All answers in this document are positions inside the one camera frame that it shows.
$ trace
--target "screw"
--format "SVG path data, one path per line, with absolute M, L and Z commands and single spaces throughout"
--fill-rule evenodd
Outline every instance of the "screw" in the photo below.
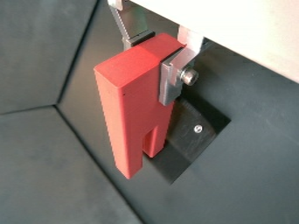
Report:
M 180 80 L 183 81 L 184 84 L 191 86 L 197 79 L 199 79 L 199 73 L 189 66 L 187 66 L 181 70 Z
M 202 129 L 203 129 L 203 127 L 200 125 L 196 125 L 193 127 L 193 132 L 199 134 L 199 133 L 202 133 Z

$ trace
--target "red plastic block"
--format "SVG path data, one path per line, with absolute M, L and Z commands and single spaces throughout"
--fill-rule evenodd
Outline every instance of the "red plastic block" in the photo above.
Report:
M 164 147 L 173 104 L 159 102 L 160 62 L 183 45 L 160 34 L 95 67 L 116 167 L 128 179 Z

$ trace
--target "metal bracket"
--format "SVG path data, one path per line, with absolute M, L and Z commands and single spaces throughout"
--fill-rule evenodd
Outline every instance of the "metal bracket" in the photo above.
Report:
M 180 25 L 177 40 L 185 47 L 161 64 L 159 102 L 164 106 L 181 94 L 183 83 L 191 86 L 199 78 L 188 64 L 202 51 L 204 37 Z
M 108 0 L 109 9 L 123 35 L 124 50 L 155 36 L 148 30 L 144 9 L 127 0 Z

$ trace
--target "gray wall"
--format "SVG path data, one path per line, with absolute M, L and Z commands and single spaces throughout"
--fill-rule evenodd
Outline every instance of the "gray wall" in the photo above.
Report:
M 175 33 L 175 24 L 152 13 L 148 17 L 156 31 Z M 200 81 L 183 94 L 195 100 L 200 96 L 231 123 L 172 185 L 147 160 L 125 180 L 113 165 L 92 71 L 121 49 L 101 3 L 60 111 L 145 222 L 298 223 L 299 85 L 215 45 L 197 58 Z
M 0 114 L 56 103 L 95 2 L 0 1 Z

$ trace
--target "black metal plate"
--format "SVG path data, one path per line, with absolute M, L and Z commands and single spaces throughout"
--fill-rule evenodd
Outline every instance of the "black metal plate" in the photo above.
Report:
M 219 125 L 214 128 L 200 111 L 180 97 L 173 104 L 164 148 L 153 158 L 148 157 L 151 164 L 169 183 L 180 177 L 220 130 L 230 123 L 230 119 L 207 102 L 202 105 L 204 105 L 206 111 L 214 112 L 214 117 L 218 118 L 222 128 Z M 196 125 L 203 127 L 200 133 L 193 131 Z

